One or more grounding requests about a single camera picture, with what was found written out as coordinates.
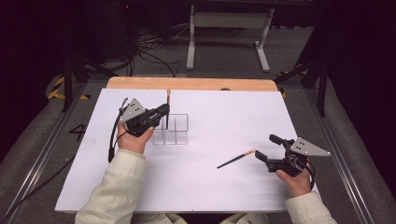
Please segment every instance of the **beige jacket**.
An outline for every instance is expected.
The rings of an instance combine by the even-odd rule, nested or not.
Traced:
[[[176,214],[134,215],[148,163],[143,155],[119,149],[102,183],[76,215],[77,224],[185,224]],[[336,223],[315,192],[286,201],[293,223]],[[221,224],[267,224],[264,213],[235,214]]]

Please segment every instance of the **paper sheet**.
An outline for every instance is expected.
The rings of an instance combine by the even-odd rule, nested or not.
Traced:
[[[145,108],[166,102],[166,91],[103,89],[56,211],[77,211],[102,181],[109,138],[125,97]],[[172,91],[171,113],[189,115],[187,145],[147,143],[148,173],[136,212],[284,211],[285,184],[253,154],[217,169],[256,148],[270,159],[285,150],[269,134],[297,137],[279,92]]]

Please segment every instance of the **human hand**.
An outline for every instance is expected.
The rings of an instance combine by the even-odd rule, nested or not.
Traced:
[[[288,191],[291,198],[311,192],[311,186],[309,183],[310,174],[308,170],[304,169],[299,175],[295,177],[288,175],[282,170],[277,170],[276,174],[288,186]]]
[[[118,124],[117,137],[119,138],[119,147],[130,150],[132,152],[143,154],[145,152],[145,146],[147,141],[154,133],[154,128],[148,128],[140,137],[126,133],[126,129],[122,122]]]

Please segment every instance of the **person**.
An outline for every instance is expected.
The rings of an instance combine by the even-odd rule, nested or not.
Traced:
[[[154,128],[147,129],[140,137],[125,133],[118,124],[119,150],[106,169],[103,181],[93,191],[89,201],[78,211],[77,224],[156,223],[186,224],[177,214],[134,215],[142,182],[148,169],[144,151]],[[290,193],[286,207],[293,223],[336,223],[318,194],[311,192],[307,170],[295,177],[276,171]],[[235,214],[221,224],[269,223],[264,213]]]

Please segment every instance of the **metal stand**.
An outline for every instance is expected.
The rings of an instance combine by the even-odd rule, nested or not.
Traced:
[[[228,27],[228,28],[251,28],[262,29],[262,38],[255,41],[257,54],[263,72],[269,72],[270,67],[264,54],[262,47],[270,28],[274,10],[269,9],[268,13],[220,13],[220,12],[195,12],[195,7],[191,6],[190,15],[190,44],[187,54],[187,70],[194,68],[195,55],[195,27]]]

